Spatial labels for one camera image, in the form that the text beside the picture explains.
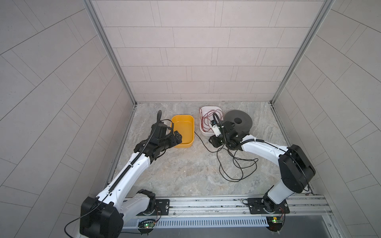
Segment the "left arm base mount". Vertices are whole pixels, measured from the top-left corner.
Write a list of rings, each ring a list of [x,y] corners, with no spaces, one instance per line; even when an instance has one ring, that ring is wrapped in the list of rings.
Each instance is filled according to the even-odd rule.
[[[156,216],[157,214],[166,216],[169,214],[169,207],[169,199],[157,199],[155,201],[155,205],[151,210],[148,209],[144,212],[141,212],[138,214],[138,216]]]

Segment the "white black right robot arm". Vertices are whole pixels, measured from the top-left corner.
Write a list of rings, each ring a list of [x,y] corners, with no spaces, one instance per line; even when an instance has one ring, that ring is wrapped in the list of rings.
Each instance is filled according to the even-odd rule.
[[[246,132],[235,130],[230,121],[212,120],[214,136],[209,142],[215,147],[226,145],[228,149],[259,155],[279,167],[281,179],[270,188],[261,200],[266,213],[275,213],[282,202],[294,193],[302,193],[316,174],[306,154],[297,145],[280,146],[258,139]]]

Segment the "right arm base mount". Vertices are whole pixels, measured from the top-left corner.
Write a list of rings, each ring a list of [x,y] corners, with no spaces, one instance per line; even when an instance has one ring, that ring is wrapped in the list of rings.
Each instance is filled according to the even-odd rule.
[[[242,203],[249,208],[250,214],[289,214],[290,209],[286,200],[282,201],[280,204],[265,203],[263,198],[251,197],[242,200]]]

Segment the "grey perforated cable spool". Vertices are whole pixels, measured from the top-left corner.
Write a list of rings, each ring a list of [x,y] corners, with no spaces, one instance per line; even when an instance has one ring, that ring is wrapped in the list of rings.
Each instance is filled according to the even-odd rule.
[[[233,128],[237,132],[250,133],[253,126],[253,120],[247,113],[240,110],[231,110],[224,116],[225,121],[233,123]]]

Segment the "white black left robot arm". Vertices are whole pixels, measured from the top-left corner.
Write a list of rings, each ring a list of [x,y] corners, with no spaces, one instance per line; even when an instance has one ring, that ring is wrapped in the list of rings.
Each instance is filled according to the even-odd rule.
[[[182,136],[167,126],[158,111],[148,139],[136,145],[124,168],[96,197],[86,198],[80,211],[79,232],[88,238],[117,238],[124,223],[140,213],[160,215],[155,193],[141,189],[133,198],[126,196],[141,174],[167,149],[182,142]]]

